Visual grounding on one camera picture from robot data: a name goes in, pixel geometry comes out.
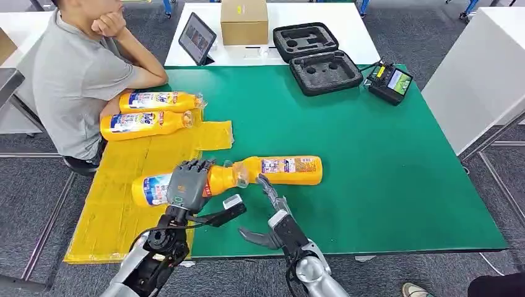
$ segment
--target cardboard box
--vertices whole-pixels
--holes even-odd
[[[268,44],[266,0],[222,0],[220,27],[224,45]]]
[[[0,28],[0,65],[9,58],[9,56],[17,50],[15,43],[7,36],[7,34]]]

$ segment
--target metal arm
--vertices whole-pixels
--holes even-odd
[[[208,199],[202,197],[213,160],[184,161],[171,175],[168,186],[170,206],[158,220],[157,227],[142,232],[121,268],[101,297],[154,297],[166,284],[176,266],[189,253],[186,229],[203,225],[221,226],[246,212],[239,195],[223,203],[221,212],[194,217]],[[188,226],[188,220],[198,222]]]
[[[292,279],[298,280],[308,290],[310,297],[348,297],[349,295],[332,277],[332,270],[323,253],[311,239],[308,239],[290,213],[286,198],[279,197],[268,179],[262,174],[257,179],[264,193],[272,202],[276,213],[268,220],[271,231],[255,233],[239,228],[241,236],[254,244],[269,249],[282,248],[293,271]],[[292,287],[290,292],[295,296]]]

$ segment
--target green table mat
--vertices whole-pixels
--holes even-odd
[[[169,86],[201,92],[207,121],[233,121],[230,150],[205,157],[317,155],[317,186],[276,186],[325,254],[499,250],[507,243],[462,169],[415,83],[399,106],[362,86],[306,97],[287,66],[168,67]],[[267,232],[273,209],[257,184],[214,197],[203,214],[239,193],[248,209],[220,228],[196,229],[193,257],[281,254],[243,241],[239,226]]]

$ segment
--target yellow cloth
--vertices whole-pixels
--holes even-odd
[[[166,207],[138,207],[131,183],[142,175],[170,172],[201,150],[232,147],[232,122],[202,122],[194,111],[194,127],[174,134],[109,142],[93,179],[73,239],[64,258],[71,264],[120,262],[133,239],[157,225]],[[191,252],[193,230],[189,229]]]

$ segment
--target yellow detergent bottle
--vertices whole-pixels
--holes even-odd
[[[194,108],[203,109],[207,103],[202,94],[184,92],[126,93],[120,96],[120,112],[172,111],[183,113]]]
[[[319,157],[249,157],[231,167],[212,166],[203,197],[215,196],[232,187],[246,187],[255,183],[263,173],[274,184],[315,185],[323,178],[323,164]],[[132,186],[133,199],[140,206],[166,204],[171,173],[141,176]]]
[[[154,111],[105,116],[100,121],[100,132],[108,141],[133,139],[157,134],[170,134],[193,125],[193,115]]]

